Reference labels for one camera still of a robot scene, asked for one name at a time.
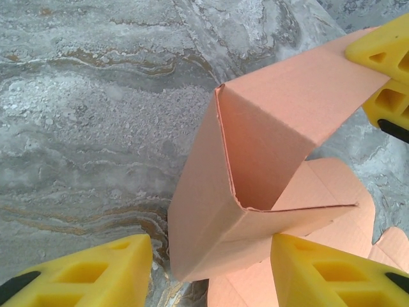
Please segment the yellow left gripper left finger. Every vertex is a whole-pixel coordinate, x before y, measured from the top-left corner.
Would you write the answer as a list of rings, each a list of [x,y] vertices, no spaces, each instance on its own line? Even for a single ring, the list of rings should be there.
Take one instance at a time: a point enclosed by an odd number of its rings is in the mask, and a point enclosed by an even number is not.
[[[153,252],[131,235],[44,262],[1,285],[1,306],[144,306]]]

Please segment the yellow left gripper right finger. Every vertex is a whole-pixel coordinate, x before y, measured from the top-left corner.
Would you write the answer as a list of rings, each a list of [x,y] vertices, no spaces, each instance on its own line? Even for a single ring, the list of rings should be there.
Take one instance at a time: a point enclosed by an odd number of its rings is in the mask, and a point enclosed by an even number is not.
[[[272,237],[279,306],[408,306],[408,273],[309,240]]]

